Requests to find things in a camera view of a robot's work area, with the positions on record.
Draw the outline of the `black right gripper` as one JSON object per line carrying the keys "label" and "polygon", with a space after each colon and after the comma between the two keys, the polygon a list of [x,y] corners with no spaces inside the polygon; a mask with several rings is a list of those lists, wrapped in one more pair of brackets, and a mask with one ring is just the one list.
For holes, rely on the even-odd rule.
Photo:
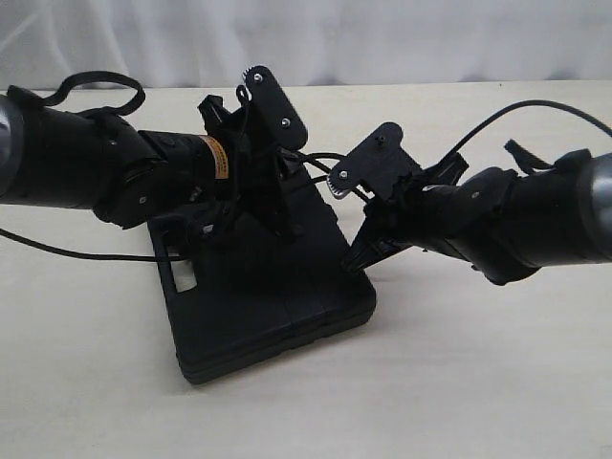
{"label": "black right gripper", "polygon": [[413,246],[460,259],[462,256],[447,243],[418,234],[426,221],[419,205],[425,186],[453,186],[468,167],[463,157],[453,154],[416,175],[400,178],[386,201],[371,192],[373,197],[363,208],[364,220],[341,266],[357,273]]}

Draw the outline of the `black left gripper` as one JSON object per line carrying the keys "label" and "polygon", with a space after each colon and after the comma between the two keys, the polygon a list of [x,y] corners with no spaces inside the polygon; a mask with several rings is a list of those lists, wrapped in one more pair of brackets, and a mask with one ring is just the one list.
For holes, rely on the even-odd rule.
{"label": "black left gripper", "polygon": [[221,142],[229,158],[229,178],[219,187],[215,221],[203,228],[207,239],[224,239],[238,219],[248,214],[280,239],[297,238],[281,183],[291,174],[285,155],[298,150],[281,147],[259,118],[251,95],[236,96],[231,112],[223,98],[205,97],[198,106],[207,135]]}

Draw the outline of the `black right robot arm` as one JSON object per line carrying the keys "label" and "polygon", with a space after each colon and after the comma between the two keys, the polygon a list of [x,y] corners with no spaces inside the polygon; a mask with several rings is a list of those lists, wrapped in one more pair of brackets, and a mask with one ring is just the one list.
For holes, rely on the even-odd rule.
{"label": "black right robot arm", "polygon": [[411,247],[464,260],[503,286],[550,266],[611,260],[611,157],[570,152],[521,176],[489,167],[460,186],[395,186],[372,202],[342,263],[356,273]]}

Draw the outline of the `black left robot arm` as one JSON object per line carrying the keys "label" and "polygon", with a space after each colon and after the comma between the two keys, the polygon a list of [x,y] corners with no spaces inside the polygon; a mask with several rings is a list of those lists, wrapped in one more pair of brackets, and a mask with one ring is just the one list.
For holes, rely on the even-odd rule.
{"label": "black left robot arm", "polygon": [[19,87],[1,97],[1,201],[86,209],[130,230],[174,219],[189,237],[224,237],[243,214],[293,238],[282,189],[307,128],[278,87],[236,90],[238,107],[205,97],[201,134],[143,130],[133,103],[79,112]]}

